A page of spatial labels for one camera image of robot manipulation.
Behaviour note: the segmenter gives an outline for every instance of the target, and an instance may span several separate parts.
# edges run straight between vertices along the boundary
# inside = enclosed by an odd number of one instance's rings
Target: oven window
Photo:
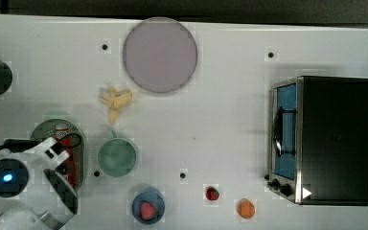
[[[283,108],[283,137],[281,154],[276,155],[275,173],[294,180],[295,172],[295,118],[297,109],[297,87],[291,84],[277,88],[277,111]]]

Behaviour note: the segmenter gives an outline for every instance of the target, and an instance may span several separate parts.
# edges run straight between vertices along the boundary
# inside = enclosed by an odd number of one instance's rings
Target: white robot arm
[[[68,156],[54,138],[1,155],[0,197],[20,204],[0,215],[0,230],[59,229],[77,213],[77,193],[55,170]]]

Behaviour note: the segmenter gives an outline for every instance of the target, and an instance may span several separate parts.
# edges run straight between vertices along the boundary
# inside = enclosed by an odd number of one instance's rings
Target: white table
[[[368,30],[183,23],[199,50],[195,75],[183,89],[157,96],[138,88],[122,64],[121,47],[137,23],[0,15],[0,59],[14,75],[11,92],[0,97],[0,144],[29,138],[59,112],[86,137],[80,213],[65,229],[368,229],[368,207],[296,206],[263,179],[270,85],[301,75],[368,78]],[[139,149],[133,173],[121,178],[93,176],[109,131],[98,98],[110,84],[134,93],[113,126]],[[186,184],[181,169],[188,171]],[[218,207],[203,199],[208,184],[218,184]],[[148,186],[167,204],[153,226],[130,212],[134,196]],[[256,205],[247,222],[234,214],[241,198]],[[14,203],[0,199],[0,213]]]

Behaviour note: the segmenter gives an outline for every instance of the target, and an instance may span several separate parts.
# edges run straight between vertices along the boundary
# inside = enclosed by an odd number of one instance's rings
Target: black oven
[[[368,79],[272,87],[270,190],[303,205],[368,206]]]

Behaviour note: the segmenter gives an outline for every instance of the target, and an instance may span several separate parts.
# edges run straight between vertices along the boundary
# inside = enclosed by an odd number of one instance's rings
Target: round plate
[[[196,70],[197,49],[191,33],[179,22],[153,17],[127,36],[124,65],[130,78],[154,93],[184,85]]]

